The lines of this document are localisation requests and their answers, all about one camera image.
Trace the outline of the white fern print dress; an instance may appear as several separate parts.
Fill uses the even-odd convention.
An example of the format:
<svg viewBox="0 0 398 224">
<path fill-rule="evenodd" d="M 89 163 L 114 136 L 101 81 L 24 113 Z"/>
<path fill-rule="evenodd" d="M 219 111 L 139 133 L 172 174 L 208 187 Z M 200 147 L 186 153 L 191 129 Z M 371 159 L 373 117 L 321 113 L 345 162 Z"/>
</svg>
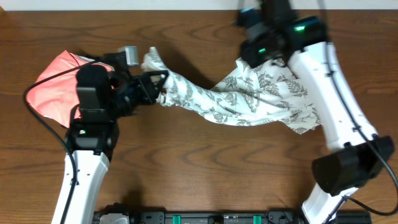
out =
<svg viewBox="0 0 398 224">
<path fill-rule="evenodd" d="M 213 123 L 230 126 L 281 122 L 303 134 L 321 124 L 303 81 L 280 59 L 251 68 L 239 58 L 236 68 L 209 90 L 169 71 L 157 102 L 180 106 Z"/>
</svg>

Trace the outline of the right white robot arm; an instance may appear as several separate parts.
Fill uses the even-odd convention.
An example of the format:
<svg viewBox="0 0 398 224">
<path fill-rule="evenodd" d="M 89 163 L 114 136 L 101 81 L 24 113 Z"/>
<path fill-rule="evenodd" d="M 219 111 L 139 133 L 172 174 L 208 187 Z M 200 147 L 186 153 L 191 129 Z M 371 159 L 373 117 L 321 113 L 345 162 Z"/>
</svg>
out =
<svg viewBox="0 0 398 224">
<path fill-rule="evenodd" d="M 375 209 L 340 213 L 353 194 L 388 169 L 394 152 L 389 136 L 380 137 L 367 120 L 341 70 L 328 35 L 327 14 L 299 18 L 288 0 L 238 6 L 237 25 L 247 39 L 240 55 L 250 67 L 282 59 L 303 80 L 322 124 L 327 156 L 312 162 L 315 186 L 296 223 L 370 223 Z"/>
</svg>

